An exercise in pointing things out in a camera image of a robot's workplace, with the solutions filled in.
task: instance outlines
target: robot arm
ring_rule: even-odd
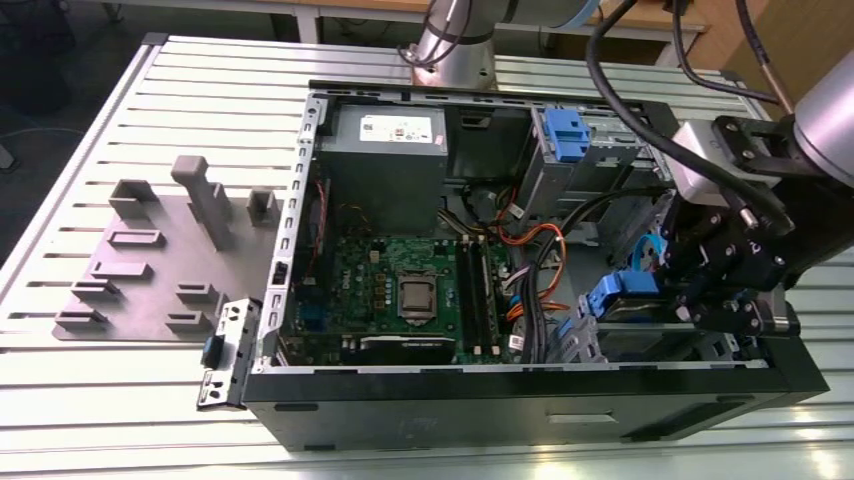
[[[677,195],[653,232],[667,247],[649,268],[603,278],[584,313],[600,322],[656,318],[703,330],[791,336],[784,289],[854,244],[854,53],[780,122],[687,121],[673,141],[760,189],[791,220],[772,234],[715,183],[667,157]]]
[[[599,0],[433,0],[417,45],[400,50],[416,85],[488,89],[495,83],[496,23],[573,28]]]

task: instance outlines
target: gray fixture plate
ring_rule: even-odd
[[[270,222],[270,225],[253,227],[245,208],[246,201],[228,202],[228,229],[234,242],[233,247],[224,251],[214,250],[202,225],[189,209],[188,197],[160,196],[154,201],[140,201],[138,205],[148,218],[124,220],[116,215],[92,255],[85,278],[77,285],[85,286],[81,282],[92,282],[97,280],[96,277],[102,277],[97,273],[100,270],[109,272],[109,269],[122,269],[128,276],[108,279],[117,294],[98,293],[96,286],[82,289],[85,303],[72,296],[56,319],[68,328],[57,324],[53,329],[56,338],[201,341],[213,331],[222,301],[245,297],[262,298],[277,221]],[[137,235],[122,233],[129,230],[134,230]],[[154,239],[152,233],[154,241],[129,245],[128,238],[145,237],[138,230],[157,231],[158,239]],[[116,238],[124,239],[121,245],[114,243]],[[136,268],[142,264],[148,266],[146,269]],[[133,275],[134,269],[142,271],[142,275]],[[185,288],[181,294],[184,301],[177,296],[178,284],[189,285],[189,289]],[[204,297],[208,292],[201,289],[205,285],[213,288],[206,299]],[[105,322],[86,322],[85,317],[80,316],[74,318],[74,315],[81,315],[81,312],[88,314],[90,310],[100,314],[98,318],[105,319]]]

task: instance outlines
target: slotted table surface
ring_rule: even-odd
[[[501,57],[499,88],[595,96],[583,64]],[[760,118],[743,99],[676,70],[611,65],[629,98],[679,119]],[[720,77],[707,73],[709,78]],[[82,275],[113,211],[116,182],[180,193],[169,166],[204,155],[229,198],[286,197],[309,79],[399,83],[390,50],[170,37],[144,45],[0,271],[0,472],[148,478],[850,478],[854,477],[854,252],[789,292],[831,391],[748,414],[684,440],[640,445],[289,454],[248,412],[194,411],[197,344],[64,343],[53,314]]]

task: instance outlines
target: wooden table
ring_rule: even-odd
[[[420,23],[429,0],[113,0],[112,3],[292,15],[296,17],[300,41],[318,43],[317,24],[322,17]],[[620,0],[601,0],[604,15],[611,13],[619,3]],[[608,32],[608,36],[665,43],[667,46],[657,58],[656,65],[676,66],[671,33],[672,17],[661,10],[661,4],[661,0],[640,0]],[[109,5],[110,3],[104,3],[108,14],[114,11]],[[599,18],[593,14],[585,25],[572,29],[540,28],[535,25],[515,24],[497,24],[497,28],[531,32],[541,31],[545,34],[589,35],[596,23],[599,23]],[[697,35],[707,28],[708,24],[704,18],[691,4],[681,20],[681,41],[685,50],[689,50]]]

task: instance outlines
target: blue tab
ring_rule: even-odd
[[[649,272],[621,270],[601,277],[596,288],[587,294],[589,311],[596,318],[604,315],[617,296],[656,295],[657,285]]]
[[[545,134],[560,163],[579,162],[589,148],[589,128],[575,110],[545,109]]]

